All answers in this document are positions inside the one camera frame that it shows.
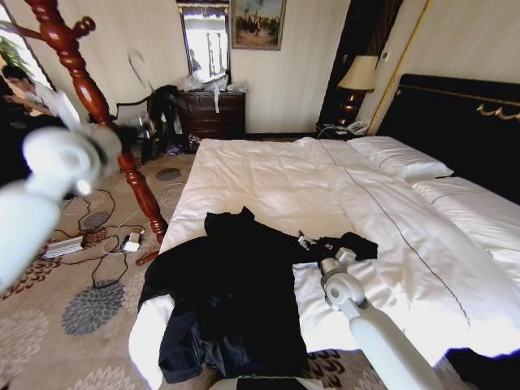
table lamp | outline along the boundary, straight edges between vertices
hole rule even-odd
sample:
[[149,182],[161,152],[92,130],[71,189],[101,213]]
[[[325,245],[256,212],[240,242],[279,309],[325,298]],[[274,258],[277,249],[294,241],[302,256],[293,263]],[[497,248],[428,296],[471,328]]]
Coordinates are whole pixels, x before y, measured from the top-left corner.
[[378,59],[376,55],[358,55],[338,84],[338,89],[349,91],[346,99],[340,104],[339,124],[343,126],[351,124],[356,119],[365,94],[374,90],[375,65]]

white cloth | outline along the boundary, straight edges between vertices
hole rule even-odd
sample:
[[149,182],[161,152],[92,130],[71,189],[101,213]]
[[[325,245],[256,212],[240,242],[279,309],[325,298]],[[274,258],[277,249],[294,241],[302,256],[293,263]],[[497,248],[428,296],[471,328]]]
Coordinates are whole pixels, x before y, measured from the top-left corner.
[[80,127],[80,116],[63,91],[55,92],[37,81],[34,82],[34,88],[35,93],[25,93],[26,100],[48,108],[69,130],[75,131]]
[[[236,213],[242,206],[258,222],[294,236],[300,229],[313,238],[354,231],[378,243],[378,259],[349,273],[432,365],[451,347],[487,355],[520,348],[518,286],[409,185],[348,143],[203,140],[161,251],[204,236],[208,211]],[[356,349],[346,318],[323,299],[317,266],[293,270],[307,350]],[[138,363],[132,340],[157,340],[148,331],[156,320],[146,315],[139,313],[130,340],[131,358],[145,377],[149,366],[157,369],[158,355]],[[160,370],[154,375],[149,383],[162,378]]]
[[350,140],[349,144],[377,167],[402,178],[406,183],[450,176],[453,173],[443,162],[390,136],[364,136]]
[[413,188],[520,284],[520,206],[461,177],[420,181]]

person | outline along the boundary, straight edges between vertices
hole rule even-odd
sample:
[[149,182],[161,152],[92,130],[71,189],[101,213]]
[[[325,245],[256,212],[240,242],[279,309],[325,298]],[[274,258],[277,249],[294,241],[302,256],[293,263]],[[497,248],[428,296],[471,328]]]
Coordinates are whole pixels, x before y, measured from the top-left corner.
[[192,69],[193,72],[200,71],[202,69],[201,64],[195,59],[195,51],[193,49],[189,50],[189,57],[192,60]]
[[5,96],[7,102],[23,104],[40,111],[42,114],[58,116],[69,130],[80,126],[80,116],[63,91],[55,92],[42,83],[33,81],[19,67],[6,65],[2,69],[4,78],[25,93],[25,99],[16,96]]

pillow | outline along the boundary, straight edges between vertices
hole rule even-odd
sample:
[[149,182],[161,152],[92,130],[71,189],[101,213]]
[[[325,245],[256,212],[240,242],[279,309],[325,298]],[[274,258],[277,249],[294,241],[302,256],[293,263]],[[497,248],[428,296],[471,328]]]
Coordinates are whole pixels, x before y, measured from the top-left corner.
[[520,206],[461,177],[412,185],[520,283]]
[[389,136],[364,136],[350,140],[349,144],[383,171],[410,184],[453,173],[439,160]]

cable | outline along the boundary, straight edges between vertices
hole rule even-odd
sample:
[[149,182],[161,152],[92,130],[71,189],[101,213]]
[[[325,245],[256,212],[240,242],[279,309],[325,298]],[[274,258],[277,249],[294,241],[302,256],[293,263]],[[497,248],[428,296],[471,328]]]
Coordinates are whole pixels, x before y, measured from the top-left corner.
[[83,202],[86,203],[87,205],[87,213],[84,214],[80,219],[78,219],[78,231],[79,232],[84,232],[84,230],[81,228],[81,221],[83,220],[83,218],[87,217],[90,215],[90,202],[87,201],[84,197],[81,197],[81,199],[83,199]]
[[72,203],[73,200],[74,198],[70,199],[68,203],[63,207],[63,209],[65,210]]
[[[182,183],[182,182],[178,182],[178,183],[170,183],[169,185],[165,186],[165,187],[161,190],[161,192],[159,193],[159,195],[158,195],[157,197],[161,197],[161,195],[163,195],[164,192],[165,192],[169,187],[171,187],[171,186],[173,186],[173,185],[178,185],[178,184],[186,185],[186,183]],[[133,212],[129,217],[127,217],[127,218],[126,218],[122,223],[120,223],[120,224],[118,225],[118,227],[115,229],[114,233],[113,233],[110,237],[107,237],[107,239],[106,239],[106,241],[105,241],[105,244],[103,244],[103,246],[102,246],[102,252],[103,252],[104,254],[113,255],[113,254],[122,254],[122,253],[123,253],[123,252],[112,252],[112,251],[107,252],[107,251],[105,250],[106,244],[108,243],[108,241],[109,241],[112,237],[116,236],[117,231],[119,230],[119,228],[121,228],[121,226],[123,226],[123,224],[124,224],[125,222],[129,221],[130,219],[132,219],[132,218],[133,218],[134,216],[136,216],[137,213],[139,213],[140,211],[141,211],[141,209],[137,209],[137,210],[135,210],[135,211],[134,211],[134,212]]]
[[[161,197],[164,192],[170,188],[171,186],[173,185],[178,185],[178,184],[182,184],[182,185],[186,185],[186,183],[182,183],[182,182],[178,182],[178,183],[170,183],[169,185],[165,186],[161,192],[159,193],[158,197]],[[114,197],[112,196],[111,192],[110,191],[107,191],[105,189],[98,189],[98,191],[102,191],[104,193],[108,193],[110,199],[112,200],[112,208],[110,210],[110,213],[109,213],[109,217],[106,221],[108,221],[111,216],[114,214],[114,210],[115,210],[115,199]],[[79,220],[78,220],[78,230],[80,232],[88,232],[88,231],[91,231],[93,229],[86,229],[86,230],[83,230],[81,229],[81,221],[86,218],[89,214],[90,214],[90,206],[91,206],[91,203],[89,201],[87,201],[84,197],[81,197],[83,199],[83,201],[85,202],[85,204],[87,205],[87,213],[85,215],[83,215]],[[134,224],[125,224],[127,221],[129,221],[130,219],[132,219],[134,216],[136,216],[139,212],[141,211],[141,209],[137,209],[135,210],[132,214],[130,214],[130,216],[128,216],[122,223],[120,223],[118,226],[115,226],[115,225],[106,225],[104,226],[104,228],[115,228],[115,231],[114,231],[114,234],[112,234],[111,236],[108,236],[105,240],[105,243],[103,244],[102,246],[102,251],[103,251],[103,254],[101,256],[97,256],[95,258],[86,258],[84,260],[80,260],[79,262],[63,262],[63,261],[58,261],[59,264],[64,264],[64,265],[67,265],[67,266],[75,266],[75,265],[78,265],[78,264],[82,264],[84,262],[92,262],[94,260],[99,260],[99,262],[97,263],[97,265],[94,267],[92,273],[90,274],[90,277],[92,279],[92,288],[95,288],[95,289],[100,289],[100,288],[107,288],[107,287],[110,287],[110,286],[113,286],[114,284],[118,283],[121,278],[123,278],[124,274],[128,271],[128,261],[127,261],[127,252],[125,252],[122,248],[123,246],[123,243],[119,241],[119,236],[117,236],[117,232],[118,230],[121,228],[121,227],[126,227],[126,228],[133,228],[133,227],[139,227],[141,228],[141,234],[142,232],[145,231],[145,227],[143,225],[140,225],[139,223],[134,223]],[[72,236],[70,236],[68,233],[66,233],[65,231],[63,230],[60,230],[60,229],[55,229],[54,230],[55,232],[61,232],[62,234],[64,234],[65,236],[68,236],[70,238],[73,238]],[[108,243],[108,241],[111,240],[112,237],[115,237],[116,239],[116,244],[115,246],[110,249],[110,251],[106,251],[105,250],[105,247],[106,247],[106,244]],[[116,248],[119,247],[119,252],[114,252],[114,250]],[[121,272],[121,274],[118,276],[117,279],[115,280],[112,280],[109,284],[105,284],[105,285],[98,285],[98,282],[96,281],[96,278],[95,278],[95,275],[96,275],[96,272],[98,271],[98,269],[100,268],[100,266],[102,265],[103,263],[103,260],[105,260],[105,258],[109,255],[116,255],[116,254],[122,254],[123,255],[123,264],[124,264],[124,270],[123,272]]]

